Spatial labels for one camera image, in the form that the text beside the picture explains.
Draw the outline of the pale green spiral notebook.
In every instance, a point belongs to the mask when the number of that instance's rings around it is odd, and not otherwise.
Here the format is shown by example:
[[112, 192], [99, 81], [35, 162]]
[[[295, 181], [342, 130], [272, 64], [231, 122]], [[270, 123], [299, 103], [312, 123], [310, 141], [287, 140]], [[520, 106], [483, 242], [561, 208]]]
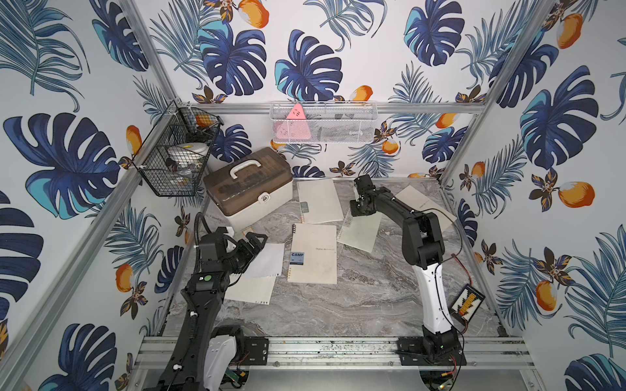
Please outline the pale green spiral notebook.
[[373, 252], [382, 219], [381, 213], [353, 217], [348, 213], [337, 237], [337, 242], [367, 253]]

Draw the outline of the cream spiral notebook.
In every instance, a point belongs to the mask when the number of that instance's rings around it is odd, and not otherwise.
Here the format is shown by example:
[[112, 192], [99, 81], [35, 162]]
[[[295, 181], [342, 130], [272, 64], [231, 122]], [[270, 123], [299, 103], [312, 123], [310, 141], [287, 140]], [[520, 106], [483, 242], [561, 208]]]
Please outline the cream spiral notebook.
[[299, 182], [298, 198], [304, 223], [322, 224], [343, 220], [344, 214], [332, 179]]

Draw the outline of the large cream notebook blue label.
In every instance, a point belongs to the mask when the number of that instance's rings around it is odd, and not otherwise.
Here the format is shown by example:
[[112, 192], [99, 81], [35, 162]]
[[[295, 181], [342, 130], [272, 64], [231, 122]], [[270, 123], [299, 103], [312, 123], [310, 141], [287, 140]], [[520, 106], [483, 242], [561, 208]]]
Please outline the large cream notebook blue label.
[[292, 226], [289, 283], [337, 283], [337, 228], [296, 223]]

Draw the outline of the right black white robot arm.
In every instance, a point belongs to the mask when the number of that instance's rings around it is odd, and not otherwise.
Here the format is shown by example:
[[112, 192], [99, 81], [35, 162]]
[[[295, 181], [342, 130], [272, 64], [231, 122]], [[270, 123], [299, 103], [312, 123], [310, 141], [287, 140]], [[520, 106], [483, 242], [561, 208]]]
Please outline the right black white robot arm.
[[415, 357], [431, 364], [452, 360], [464, 363], [461, 334], [455, 328], [447, 308], [443, 287], [445, 246], [438, 216], [410, 207], [389, 189], [377, 187], [368, 175], [354, 180], [355, 199], [350, 201], [353, 217], [382, 213], [402, 229], [401, 253], [417, 277], [422, 296], [422, 345], [401, 353], [401, 358]]

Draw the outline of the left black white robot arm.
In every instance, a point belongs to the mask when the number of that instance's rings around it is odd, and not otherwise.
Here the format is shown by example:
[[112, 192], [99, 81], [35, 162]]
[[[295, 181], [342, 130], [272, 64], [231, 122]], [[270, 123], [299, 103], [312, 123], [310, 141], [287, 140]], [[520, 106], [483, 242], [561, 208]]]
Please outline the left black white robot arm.
[[241, 359], [239, 327], [220, 327], [215, 320], [231, 276], [242, 276], [267, 244], [264, 234], [249, 232], [234, 239], [225, 226], [210, 229], [203, 213], [194, 219], [193, 273], [180, 294], [186, 314], [179, 338], [154, 390], [219, 390], [230, 366]]

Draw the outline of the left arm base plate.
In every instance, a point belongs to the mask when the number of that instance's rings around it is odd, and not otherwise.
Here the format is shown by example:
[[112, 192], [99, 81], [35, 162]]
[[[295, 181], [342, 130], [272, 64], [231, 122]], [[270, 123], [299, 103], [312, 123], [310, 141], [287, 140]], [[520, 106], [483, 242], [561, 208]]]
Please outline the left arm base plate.
[[265, 337], [236, 338], [236, 355], [231, 365], [266, 366], [270, 341]]

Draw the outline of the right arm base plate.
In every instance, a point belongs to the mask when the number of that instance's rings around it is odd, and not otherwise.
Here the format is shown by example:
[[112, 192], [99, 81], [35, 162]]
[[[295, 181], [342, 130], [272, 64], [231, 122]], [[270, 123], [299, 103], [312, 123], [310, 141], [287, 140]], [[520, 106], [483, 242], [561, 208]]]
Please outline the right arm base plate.
[[395, 353], [402, 366], [446, 367], [466, 365], [466, 356], [457, 337], [433, 340], [430, 337], [401, 337]]

